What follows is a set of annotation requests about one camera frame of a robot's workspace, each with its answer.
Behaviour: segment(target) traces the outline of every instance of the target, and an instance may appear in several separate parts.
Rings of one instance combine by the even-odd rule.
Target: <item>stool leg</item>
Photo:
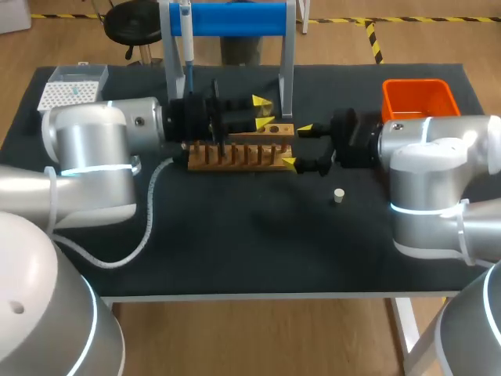
[[[151,51],[150,45],[139,46],[139,53],[141,53],[142,65],[151,65]]]

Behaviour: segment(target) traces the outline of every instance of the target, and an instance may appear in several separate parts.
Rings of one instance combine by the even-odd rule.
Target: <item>black table mat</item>
[[[42,171],[50,165],[36,111],[53,68],[38,69],[0,152],[0,163]],[[275,67],[197,67],[197,90],[218,79],[221,97],[257,94],[279,103]],[[296,67],[294,124],[328,122],[334,109],[377,111],[389,78],[441,78],[462,114],[482,114],[460,65]],[[110,67],[104,99],[156,96],[166,102],[164,71]],[[323,141],[303,139],[294,153],[314,157]],[[123,223],[62,231],[93,255],[121,259],[140,242],[146,188],[161,157],[143,155],[138,209]],[[491,177],[469,187],[472,201],[496,197]],[[329,205],[333,191],[346,192]],[[370,170],[334,167],[326,178],[289,172],[208,174],[170,166],[157,182],[152,237],[129,265],[101,270],[63,248],[102,296],[237,293],[458,291],[483,269],[456,260],[409,258],[394,249],[384,185]]]

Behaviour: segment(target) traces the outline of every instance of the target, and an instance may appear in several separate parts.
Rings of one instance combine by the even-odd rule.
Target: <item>table leg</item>
[[[435,316],[423,335],[421,335],[419,341],[414,345],[412,351],[404,358],[404,372],[406,376],[421,376],[437,358],[434,335],[439,315],[440,313]]]
[[[440,313],[420,336],[410,298],[392,298],[391,307],[402,350],[405,376],[422,375],[436,358],[434,332]]]
[[[305,14],[303,15],[303,34],[308,32],[308,21],[310,20],[310,0],[305,0]]]

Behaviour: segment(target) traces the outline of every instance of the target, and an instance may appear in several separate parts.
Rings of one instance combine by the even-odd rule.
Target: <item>orange plastic box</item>
[[[428,116],[460,116],[447,82],[386,80],[383,83],[383,122]]]

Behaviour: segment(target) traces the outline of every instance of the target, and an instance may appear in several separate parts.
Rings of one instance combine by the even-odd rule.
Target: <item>blue roller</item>
[[[169,5],[171,34],[181,36],[179,4]],[[264,37],[284,36],[286,3],[231,2],[193,3],[193,36]]]

